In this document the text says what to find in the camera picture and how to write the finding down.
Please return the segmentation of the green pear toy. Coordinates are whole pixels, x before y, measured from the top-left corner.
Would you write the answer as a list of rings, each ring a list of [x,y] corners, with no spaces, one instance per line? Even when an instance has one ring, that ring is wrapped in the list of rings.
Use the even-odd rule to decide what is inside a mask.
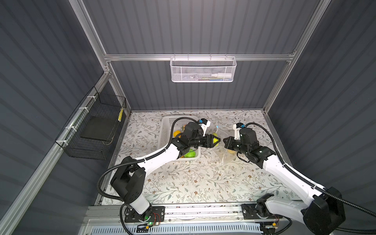
[[[212,135],[213,135],[212,144],[213,144],[213,147],[216,147],[220,143],[221,139],[218,137],[217,133],[213,133]]]

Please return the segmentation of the yellow wrinkled fruit toy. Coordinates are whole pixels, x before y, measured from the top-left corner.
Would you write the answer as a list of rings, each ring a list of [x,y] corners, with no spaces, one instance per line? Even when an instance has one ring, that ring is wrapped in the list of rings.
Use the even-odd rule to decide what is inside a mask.
[[[226,155],[236,155],[236,151],[234,151],[234,150],[226,150]]]

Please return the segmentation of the clear zip top bag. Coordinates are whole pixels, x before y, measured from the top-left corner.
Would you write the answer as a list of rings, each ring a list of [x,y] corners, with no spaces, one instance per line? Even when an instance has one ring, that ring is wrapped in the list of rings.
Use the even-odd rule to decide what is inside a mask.
[[[218,137],[221,139],[220,143],[214,147],[212,150],[214,153],[218,156],[221,165],[226,165],[232,161],[234,161],[237,156],[236,155],[226,155],[226,148],[224,146],[223,139],[233,136],[234,131],[233,130],[228,130],[228,129],[223,129],[221,126],[216,126],[215,131],[213,133],[217,133]]]

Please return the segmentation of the yellow lemon toy small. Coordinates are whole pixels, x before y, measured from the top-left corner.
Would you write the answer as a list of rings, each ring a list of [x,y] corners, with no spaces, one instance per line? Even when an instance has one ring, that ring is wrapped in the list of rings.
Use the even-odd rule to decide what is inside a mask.
[[[176,130],[176,131],[173,132],[173,137],[175,138],[175,137],[179,136],[180,134],[181,134],[181,131]]]

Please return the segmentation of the white plastic basket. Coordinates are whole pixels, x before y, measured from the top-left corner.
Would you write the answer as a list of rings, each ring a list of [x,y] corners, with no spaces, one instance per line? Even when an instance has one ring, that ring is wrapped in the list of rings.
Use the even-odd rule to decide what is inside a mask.
[[[190,119],[180,119],[175,123],[174,127],[172,128],[172,124],[175,122],[175,120],[178,119],[178,118],[181,118],[181,117],[185,117],[185,116],[165,116],[165,117],[162,118],[161,123],[160,123],[160,132],[159,132],[159,140],[158,140],[157,149],[161,149],[162,147],[165,147],[168,144],[168,142],[170,140],[171,130],[173,130],[172,133],[176,130],[180,130],[181,133],[182,133],[183,127],[186,124],[188,124],[189,122],[193,122]],[[176,162],[178,162],[178,161],[194,161],[194,160],[200,159],[201,148],[199,147],[198,149],[195,149],[195,150],[196,150],[196,157],[195,158],[181,157],[181,158],[179,158],[175,161]]]

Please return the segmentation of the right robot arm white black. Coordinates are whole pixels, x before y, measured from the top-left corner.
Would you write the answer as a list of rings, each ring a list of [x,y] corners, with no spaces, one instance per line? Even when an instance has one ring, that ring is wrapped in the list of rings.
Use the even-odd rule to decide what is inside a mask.
[[[256,212],[260,218],[271,215],[296,220],[316,235],[329,235],[345,220],[341,193],[335,188],[324,188],[285,163],[268,147],[261,146],[255,131],[242,123],[233,126],[235,135],[223,140],[226,149],[243,154],[246,163],[252,163],[277,177],[295,192],[300,202],[282,199],[267,193],[257,200]]]

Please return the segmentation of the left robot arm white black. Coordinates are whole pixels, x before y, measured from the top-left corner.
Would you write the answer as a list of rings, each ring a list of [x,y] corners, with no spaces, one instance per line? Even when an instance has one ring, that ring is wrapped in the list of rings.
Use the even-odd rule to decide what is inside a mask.
[[[196,148],[213,148],[220,139],[206,131],[211,122],[205,118],[186,124],[182,133],[173,136],[162,149],[138,160],[125,158],[117,168],[110,185],[128,208],[145,218],[151,214],[152,205],[144,197],[145,179],[161,166],[178,160]]]

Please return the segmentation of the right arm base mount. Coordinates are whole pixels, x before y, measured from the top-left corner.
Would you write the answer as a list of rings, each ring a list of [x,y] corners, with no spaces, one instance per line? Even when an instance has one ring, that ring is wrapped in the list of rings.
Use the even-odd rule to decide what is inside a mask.
[[[267,193],[256,202],[241,204],[241,211],[244,219],[280,219],[281,215],[272,214],[266,207],[267,199],[273,197],[274,194]]]

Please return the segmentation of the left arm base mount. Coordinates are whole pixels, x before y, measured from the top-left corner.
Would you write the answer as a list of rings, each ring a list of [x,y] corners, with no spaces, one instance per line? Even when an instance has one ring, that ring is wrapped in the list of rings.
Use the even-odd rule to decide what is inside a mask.
[[[135,209],[126,209],[124,215],[126,223],[163,222],[165,219],[165,207],[150,206],[144,213],[138,213]]]

